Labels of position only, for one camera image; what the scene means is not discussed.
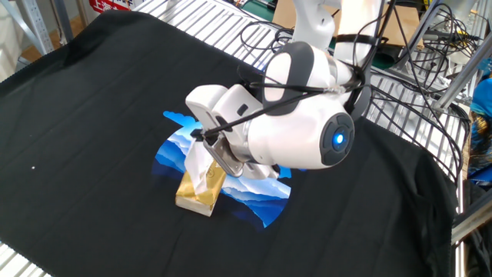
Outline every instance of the gold box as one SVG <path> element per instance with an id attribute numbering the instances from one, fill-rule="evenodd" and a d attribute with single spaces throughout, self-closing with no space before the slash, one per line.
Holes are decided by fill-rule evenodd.
<path id="1" fill-rule="evenodd" d="M 222 184 L 224 184 L 226 176 L 224 169 L 216 161 L 213 161 L 205 178 L 208 190 L 196 195 L 190 175 L 185 172 L 176 192 L 176 205 L 183 209 L 210 216 L 214 210 L 218 195 L 221 193 Z"/>

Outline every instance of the black cable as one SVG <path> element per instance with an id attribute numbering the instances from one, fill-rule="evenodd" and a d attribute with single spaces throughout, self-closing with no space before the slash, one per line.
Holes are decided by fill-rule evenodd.
<path id="1" fill-rule="evenodd" d="M 255 26 L 255 25 L 270 25 L 270 26 L 273 26 L 273 27 L 276 27 L 278 28 L 277 32 L 275 33 L 275 40 L 266 48 L 262 48 L 262 47 L 255 47 L 253 45 L 249 45 L 243 38 L 243 34 L 244 34 L 244 31 L 247 29 L 247 28 L 250 28 L 251 26 Z M 280 34 L 282 32 L 287 32 L 290 34 L 290 31 L 291 29 L 287 29 L 287 28 L 284 28 L 282 26 L 280 26 L 279 24 L 275 24 L 273 22 L 267 22 L 267 21 L 256 21 L 256 22 L 249 22 L 246 24 L 246 26 L 239 32 L 239 39 L 241 40 L 241 43 L 242 45 L 246 46 L 246 47 L 249 47 L 249 48 L 252 48 L 254 50 L 272 50 L 273 52 L 275 52 L 275 48 L 281 48 L 281 46 L 277 46 L 277 47 L 274 47 L 274 43 L 275 42 L 278 42 L 280 38 L 286 38 L 286 37 L 280 37 Z"/>
<path id="2" fill-rule="evenodd" d="M 395 13 L 396 15 L 396 18 L 397 18 L 397 22 L 398 22 L 398 27 L 400 28 L 400 31 L 401 31 L 401 35 L 403 36 L 403 39 L 404 39 L 404 42 L 405 42 L 405 46 L 408 47 L 408 42 L 407 42 L 407 38 L 404 34 L 404 30 L 403 30 L 403 26 L 401 24 L 401 20 L 400 20 L 400 17 L 398 16 L 398 12 L 395 10 Z M 439 120 L 439 117 L 437 117 L 436 113 L 434 112 L 434 110 L 431 108 L 431 104 L 429 103 L 429 101 L 427 100 L 427 97 L 426 95 L 424 94 L 424 90 L 421 88 L 419 82 L 418 82 L 418 77 L 417 77 L 417 73 L 415 73 L 415 67 L 414 67 L 414 62 L 412 60 L 412 57 L 411 55 L 408 56 L 409 60 L 410 60 L 410 64 L 411 64 L 411 71 L 412 71 L 412 74 L 414 75 L 414 78 L 416 80 L 416 83 L 417 83 L 417 86 L 420 90 L 420 93 L 422 94 L 422 97 L 425 101 L 425 104 L 429 107 L 430 109 L 430 113 L 432 114 L 433 117 L 436 118 L 437 120 L 437 123 L 439 124 L 440 126 L 440 131 L 443 133 L 444 136 L 446 136 L 449 144 L 450 144 L 450 147 L 451 147 L 451 153 L 453 154 L 453 158 L 454 158 L 454 161 L 455 161 L 455 165 L 456 165 L 456 173 L 457 175 L 459 174 L 459 171 L 463 165 L 463 158 L 461 156 L 461 152 L 460 152 L 460 148 L 459 146 L 457 145 L 457 143 L 454 141 L 453 138 L 451 138 L 451 136 L 449 135 L 449 133 L 447 133 L 444 125 L 440 122 Z M 455 182 L 455 185 L 457 186 L 458 185 L 458 179 L 455 178 L 454 182 Z"/>
<path id="3" fill-rule="evenodd" d="M 397 103 L 399 105 L 406 104 L 406 105 L 409 105 L 409 106 L 412 106 L 412 107 L 417 107 L 417 108 L 428 108 L 426 105 L 418 105 L 418 104 L 406 103 L 406 102 L 403 102 L 401 100 L 393 100 L 393 99 L 387 99 L 387 98 L 376 98 L 376 97 L 372 97 L 372 99 L 373 100 L 386 101 L 386 102 L 393 102 L 393 103 Z M 452 115 L 452 114 L 447 113 L 447 112 L 441 112 L 441 114 L 448 115 L 448 116 L 451 116 L 451 117 L 454 117 L 454 118 L 458 118 L 460 120 L 463 120 L 464 122 L 469 122 L 470 121 L 470 119 L 468 117 L 463 117 L 463 116 L 459 116 L 459 115 Z"/>
<path id="4" fill-rule="evenodd" d="M 393 119 L 391 119 L 389 117 L 389 115 L 387 115 L 384 110 L 382 108 L 380 108 L 374 101 L 371 100 L 371 102 L 374 104 L 374 107 L 377 108 L 377 110 L 379 110 L 379 112 L 384 116 L 386 117 L 386 119 L 388 119 L 390 122 L 393 123 L 393 125 L 395 125 L 395 127 L 397 127 L 400 132 L 402 132 L 404 135 L 406 135 L 414 144 L 416 144 L 417 146 L 419 146 L 421 149 L 423 149 L 424 151 L 426 151 L 431 157 L 434 158 L 434 160 L 438 163 L 440 163 L 444 169 L 448 170 L 449 174 L 451 175 L 451 177 L 453 179 L 456 179 L 457 177 L 453 174 L 453 171 L 446 165 L 444 164 L 444 162 L 442 162 L 440 159 L 438 159 L 436 157 L 436 155 L 432 154 L 431 152 L 429 152 L 425 146 L 423 146 L 421 143 L 419 143 L 415 138 L 413 138 L 410 134 L 408 134 L 402 127 L 400 127 L 398 124 L 394 123 Z"/>
<path id="5" fill-rule="evenodd" d="M 285 105 L 289 105 L 289 104 L 292 104 L 292 103 L 295 103 L 295 102 L 299 102 L 300 100 L 304 100 L 306 98 L 310 98 L 310 97 L 313 97 L 313 96 L 316 96 L 316 95 L 320 95 L 322 92 L 319 92 L 319 91 L 323 91 L 323 92 L 325 91 L 324 88 L 303 87 L 303 86 L 298 86 L 298 85 L 296 85 L 296 86 L 294 86 L 294 85 L 280 85 L 280 86 L 278 86 L 278 88 L 289 88 L 289 89 L 293 89 L 293 90 L 298 90 L 299 92 L 307 92 L 306 90 L 311 90 L 311 92 L 306 93 L 306 94 L 302 94 L 302 95 L 299 95 L 299 96 L 295 96 L 293 98 L 290 98 L 288 100 L 285 100 L 285 101 L 280 102 L 280 103 L 277 103 L 277 104 L 273 104 L 270 107 L 263 108 L 260 111 L 254 112 L 254 113 L 252 113 L 250 115 L 247 115 L 247 116 L 245 116 L 243 118 L 240 118 L 238 120 L 235 120 L 233 122 L 230 122 L 230 123 L 221 125 L 220 127 L 209 129 L 205 133 L 203 133 L 203 136 L 204 137 L 211 137 L 211 136 L 219 133 L 220 131 L 224 131 L 225 129 L 229 129 L 229 128 L 232 128 L 232 127 L 234 127 L 236 125 L 239 125 L 239 124 L 245 123 L 247 121 L 250 121 L 253 118 L 257 118 L 260 115 L 264 115 L 264 114 L 266 114 L 268 112 L 274 111 L 277 108 L 281 108 L 281 107 L 283 107 Z"/>

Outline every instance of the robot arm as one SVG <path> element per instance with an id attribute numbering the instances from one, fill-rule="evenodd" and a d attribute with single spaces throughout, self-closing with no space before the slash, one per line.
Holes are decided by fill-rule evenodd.
<path id="1" fill-rule="evenodd" d="M 331 27 L 325 26 L 325 23 L 333 21 L 321 7 L 325 1 L 328 0 L 294 1 L 298 11 L 295 42 L 283 47 L 268 64 L 262 102 L 241 85 L 230 89 L 220 85 L 200 86 L 186 98 L 187 106 L 204 129 L 195 136 L 203 140 L 205 148 L 229 175 L 244 175 L 251 179 L 272 178 L 278 176 L 276 165 L 323 169 L 341 162 L 349 153 L 354 141 L 354 123 L 344 108 L 350 97 L 344 85 L 357 83 L 357 73 L 350 64 L 364 62 L 371 46 L 358 42 L 356 57 L 353 57 L 353 41 L 337 43 L 334 55 L 337 58 L 321 50 L 327 48 L 333 35 Z M 352 7 L 356 2 L 361 7 Z M 358 13 L 359 18 L 364 20 L 350 22 L 351 27 L 340 27 L 341 34 L 354 36 L 379 16 L 381 0 L 343 0 L 341 7 L 341 24 L 347 24 L 347 18 L 353 19 Z M 316 16 L 309 16 L 309 12 L 316 13 Z M 311 19 L 319 21 L 319 28 Z M 375 25 L 369 25 L 361 34 L 374 37 Z M 296 35 L 303 29 L 313 32 L 306 37 Z M 286 86 L 278 88 L 272 87 L 272 84 Z M 304 94 L 291 89 L 293 87 L 326 88 L 326 92 L 282 105 L 213 135 L 204 135 L 207 131 L 246 118 L 262 109 L 277 107 L 279 103 Z"/>

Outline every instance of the black cloth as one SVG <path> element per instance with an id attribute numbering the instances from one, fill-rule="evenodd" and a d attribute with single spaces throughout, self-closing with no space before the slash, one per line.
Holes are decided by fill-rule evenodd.
<path id="1" fill-rule="evenodd" d="M 453 186 L 432 158 L 356 122 L 350 155 L 292 171 L 266 229 L 175 206 L 151 176 L 196 86 L 254 69 L 149 15 L 106 12 L 0 84 L 0 239 L 56 276 L 448 276 Z"/>

